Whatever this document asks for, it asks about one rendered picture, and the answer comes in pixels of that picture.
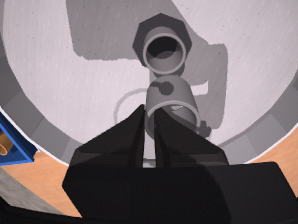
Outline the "blue tray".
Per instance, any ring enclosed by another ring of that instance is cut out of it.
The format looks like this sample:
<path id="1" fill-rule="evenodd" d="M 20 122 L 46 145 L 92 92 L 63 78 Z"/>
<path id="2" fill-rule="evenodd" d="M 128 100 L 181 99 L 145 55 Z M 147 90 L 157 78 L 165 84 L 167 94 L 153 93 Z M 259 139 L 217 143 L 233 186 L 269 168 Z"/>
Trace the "blue tray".
<path id="1" fill-rule="evenodd" d="M 13 146 L 6 155 L 0 155 L 0 166 L 32 163 L 37 148 L 29 142 L 0 112 L 0 134 L 4 132 Z"/>

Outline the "bronze bushing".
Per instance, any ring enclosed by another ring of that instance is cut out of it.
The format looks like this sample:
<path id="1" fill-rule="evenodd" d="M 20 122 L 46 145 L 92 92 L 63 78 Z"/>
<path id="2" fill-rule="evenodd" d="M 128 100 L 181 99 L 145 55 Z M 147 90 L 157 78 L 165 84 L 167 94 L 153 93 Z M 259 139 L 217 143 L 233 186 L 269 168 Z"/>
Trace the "bronze bushing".
<path id="1" fill-rule="evenodd" d="M 2 131 L 0 134 L 0 154 L 6 155 L 11 147 L 13 146 L 12 141 L 7 137 L 7 135 Z"/>

